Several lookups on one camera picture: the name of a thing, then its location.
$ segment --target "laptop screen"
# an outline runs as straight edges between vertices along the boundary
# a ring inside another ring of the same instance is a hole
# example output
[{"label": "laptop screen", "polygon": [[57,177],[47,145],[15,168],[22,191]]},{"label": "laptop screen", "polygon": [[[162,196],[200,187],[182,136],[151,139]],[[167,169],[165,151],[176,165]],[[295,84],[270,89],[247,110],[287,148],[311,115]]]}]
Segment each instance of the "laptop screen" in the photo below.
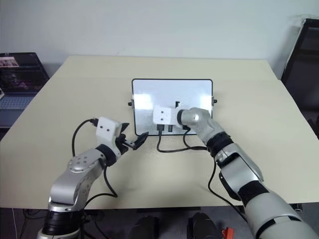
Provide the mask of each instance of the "laptop screen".
[{"label": "laptop screen", "polygon": [[48,79],[35,53],[0,54],[0,88],[5,94],[37,93]]}]

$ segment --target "white board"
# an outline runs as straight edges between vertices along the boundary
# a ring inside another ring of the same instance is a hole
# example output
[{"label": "white board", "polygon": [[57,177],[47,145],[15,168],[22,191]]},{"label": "white board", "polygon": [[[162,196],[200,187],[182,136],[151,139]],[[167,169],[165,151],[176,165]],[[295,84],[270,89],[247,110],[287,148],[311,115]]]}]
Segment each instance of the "white board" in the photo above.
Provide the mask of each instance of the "white board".
[{"label": "white board", "polygon": [[[155,105],[175,108],[180,105],[213,110],[213,82],[210,79],[133,79],[133,110],[135,133],[140,135],[146,131],[150,135],[158,135],[153,123],[153,108]],[[176,126],[168,132],[165,126],[163,135],[184,134],[185,130]]]}]

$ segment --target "beige table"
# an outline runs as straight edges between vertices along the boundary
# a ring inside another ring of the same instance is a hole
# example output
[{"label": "beige table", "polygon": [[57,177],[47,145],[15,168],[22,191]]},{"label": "beige table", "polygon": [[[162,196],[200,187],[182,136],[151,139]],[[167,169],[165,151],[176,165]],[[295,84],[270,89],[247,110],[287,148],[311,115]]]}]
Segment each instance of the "beige table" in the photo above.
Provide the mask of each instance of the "beige table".
[{"label": "beige table", "polygon": [[[0,206],[47,207],[81,121],[99,116],[128,121],[127,137],[133,139],[127,106],[133,78],[212,79],[215,119],[260,166],[266,185],[289,203],[319,201],[319,142],[266,61],[72,56],[0,143]],[[149,137],[108,170],[119,198],[100,197],[88,208],[225,205],[207,190],[213,167],[208,153],[158,153],[157,140]],[[188,141],[200,143],[196,136]],[[77,135],[76,152],[94,146],[95,128],[86,125]],[[182,146],[181,136],[162,140],[162,148]],[[218,178],[212,187],[227,197]],[[100,177],[90,196],[106,190]]]}]

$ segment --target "black cable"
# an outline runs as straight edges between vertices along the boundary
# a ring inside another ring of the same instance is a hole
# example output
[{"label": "black cable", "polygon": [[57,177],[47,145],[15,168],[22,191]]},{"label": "black cable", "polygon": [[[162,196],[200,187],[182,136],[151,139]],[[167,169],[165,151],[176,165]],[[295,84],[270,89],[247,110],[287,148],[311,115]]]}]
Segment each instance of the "black cable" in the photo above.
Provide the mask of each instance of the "black cable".
[{"label": "black cable", "polygon": [[85,121],[83,121],[82,123],[79,124],[79,126],[75,129],[74,133],[73,133],[73,136],[72,136],[72,156],[74,157],[75,156],[75,149],[74,149],[74,141],[75,141],[75,136],[77,134],[77,132],[79,131],[79,129],[84,125],[86,124],[87,122],[91,122],[92,119],[87,119]]},{"label": "black cable", "polygon": [[204,146],[189,146],[188,143],[186,142],[186,135],[188,132],[190,132],[190,128],[188,128],[188,130],[183,135],[183,142],[187,148],[190,148],[192,150],[207,150],[207,147],[204,147]]},{"label": "black cable", "polygon": [[22,228],[21,228],[21,232],[20,232],[19,239],[21,239],[21,238],[22,238],[23,233],[24,233],[24,230],[25,230],[25,228],[26,228],[26,221],[27,221],[27,218],[26,218],[26,216],[25,216],[25,214],[24,214],[24,213],[23,213],[23,215],[24,215],[24,221],[23,221],[23,225],[22,225]]},{"label": "black cable", "polygon": [[95,237],[89,234],[86,230],[83,230],[83,231],[84,231],[84,235],[86,235],[88,238],[95,239]]},{"label": "black cable", "polygon": [[176,153],[176,152],[183,152],[183,151],[186,151],[186,150],[190,150],[191,148],[181,148],[181,149],[175,149],[175,150],[161,150],[160,149],[160,142],[161,142],[161,132],[162,130],[159,130],[159,141],[158,141],[158,144],[156,146],[156,149],[158,150],[158,152],[161,152],[161,153]]},{"label": "black cable", "polygon": [[28,218],[28,219],[42,219],[45,218],[45,216],[43,217],[31,217],[31,214],[29,214],[28,209],[23,209],[23,215]]},{"label": "black cable", "polygon": [[85,206],[87,206],[93,199],[95,199],[97,197],[100,197],[100,196],[109,196],[109,197],[113,197],[113,198],[117,198],[118,197],[117,193],[114,191],[114,189],[112,188],[112,186],[109,183],[108,178],[106,177],[106,169],[107,169],[107,167],[104,168],[104,172],[103,172],[104,181],[105,181],[106,185],[108,186],[108,188],[110,189],[110,191],[112,192],[112,194],[111,193],[100,193],[100,194],[97,194],[97,195],[93,196],[92,198],[90,198],[86,202]]},{"label": "black cable", "polygon": [[181,149],[174,149],[174,150],[162,150],[160,149],[160,142],[161,142],[161,136],[162,136],[162,131],[163,131],[163,128],[162,127],[158,127],[158,131],[159,131],[159,141],[158,141],[158,144],[156,146],[156,149],[158,152],[161,152],[161,153],[176,153],[176,152],[183,152],[183,151],[187,151],[187,150],[207,150],[207,147],[204,147],[204,146],[189,146],[186,142],[186,135],[187,133],[190,131],[190,128],[184,133],[183,135],[183,142],[186,146],[186,148],[181,148]]},{"label": "black cable", "polygon": [[215,193],[211,188],[210,188],[210,184],[211,181],[213,180],[214,176],[215,176],[215,172],[216,172],[216,162],[214,161],[214,169],[213,169],[213,173],[208,181],[208,189],[209,191],[214,194],[216,197],[220,198],[221,200],[223,200],[224,202],[226,202],[227,204],[229,204],[244,220],[245,222],[247,222],[247,219],[245,218],[245,216],[231,203],[229,202],[227,199],[223,198],[222,196],[220,196],[219,194]]},{"label": "black cable", "polygon": [[83,226],[83,223],[80,226],[80,239],[84,239],[84,226]]},{"label": "black cable", "polygon": [[31,209],[27,209],[27,212],[28,212],[28,214],[29,214],[30,216],[34,216],[34,215],[38,214],[38,213],[41,211],[41,209],[39,209],[39,210],[37,210],[35,213],[31,213],[30,210],[31,210]]},{"label": "black cable", "polygon": [[104,236],[104,238],[105,238],[105,239],[109,239],[109,238],[102,232],[102,230],[99,228],[98,224],[97,224],[96,222],[94,222],[94,224],[95,224],[97,230],[99,230],[99,232]]}]

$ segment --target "laptop keyboard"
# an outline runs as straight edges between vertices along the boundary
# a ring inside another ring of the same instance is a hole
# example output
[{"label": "laptop keyboard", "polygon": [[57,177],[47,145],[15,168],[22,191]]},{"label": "laptop keyboard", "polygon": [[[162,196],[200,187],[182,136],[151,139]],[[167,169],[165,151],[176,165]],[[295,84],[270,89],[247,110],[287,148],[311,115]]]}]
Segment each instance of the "laptop keyboard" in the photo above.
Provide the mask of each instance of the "laptop keyboard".
[{"label": "laptop keyboard", "polygon": [[33,96],[4,96],[0,100],[1,110],[24,110]]}]

